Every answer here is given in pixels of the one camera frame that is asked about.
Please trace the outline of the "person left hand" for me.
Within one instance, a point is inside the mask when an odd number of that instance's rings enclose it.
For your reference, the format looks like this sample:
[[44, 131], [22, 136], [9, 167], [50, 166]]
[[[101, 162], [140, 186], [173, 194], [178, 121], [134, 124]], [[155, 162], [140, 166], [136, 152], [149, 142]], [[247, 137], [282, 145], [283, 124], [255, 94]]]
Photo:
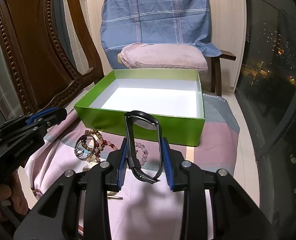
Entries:
[[[22, 191], [19, 175], [14, 171], [10, 177], [11, 184], [0, 184], [0, 202], [11, 200], [14, 210], [20, 215], [27, 215], [28, 203]], [[6, 215], [0, 209], [0, 221], [6, 220]]]

